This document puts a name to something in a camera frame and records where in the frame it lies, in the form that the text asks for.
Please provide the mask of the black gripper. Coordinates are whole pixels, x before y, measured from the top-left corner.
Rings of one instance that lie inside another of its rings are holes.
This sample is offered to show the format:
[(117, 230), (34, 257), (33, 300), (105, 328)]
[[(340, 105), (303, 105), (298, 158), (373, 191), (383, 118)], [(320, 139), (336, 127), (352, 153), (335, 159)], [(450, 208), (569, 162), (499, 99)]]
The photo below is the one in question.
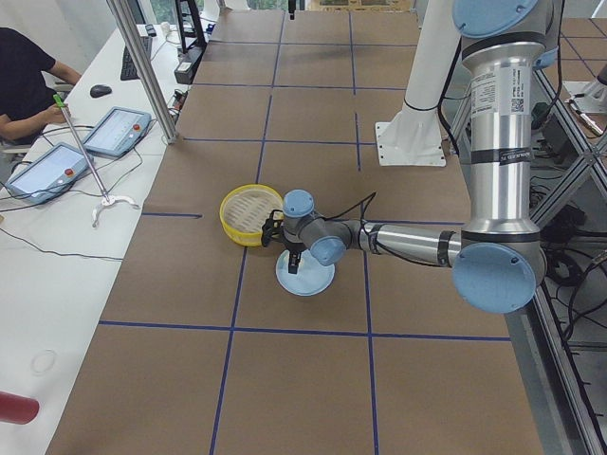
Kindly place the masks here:
[(304, 252), (304, 244), (287, 239), (283, 222), (283, 211), (273, 209), (262, 225), (261, 245), (268, 247), (271, 242), (283, 245), (288, 251), (287, 273), (297, 275), (301, 255)]

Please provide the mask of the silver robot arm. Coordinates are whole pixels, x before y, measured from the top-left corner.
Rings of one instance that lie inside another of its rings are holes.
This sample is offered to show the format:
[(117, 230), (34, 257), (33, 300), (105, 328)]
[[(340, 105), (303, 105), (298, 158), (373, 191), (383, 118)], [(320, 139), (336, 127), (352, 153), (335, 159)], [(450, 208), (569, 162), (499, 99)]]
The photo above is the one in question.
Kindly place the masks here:
[(284, 246), (276, 276), (288, 292), (309, 296), (333, 279), (350, 248), (413, 264), (448, 267), (470, 305), (506, 314), (527, 305), (546, 261), (529, 215), (531, 76), (556, 61), (561, 1), (431, 1), (401, 110), (376, 126), (383, 166), (443, 162), (439, 105), (451, 69), (470, 73), (469, 222), (459, 231), (324, 216), (303, 190), (285, 195), (262, 229), (263, 245)]

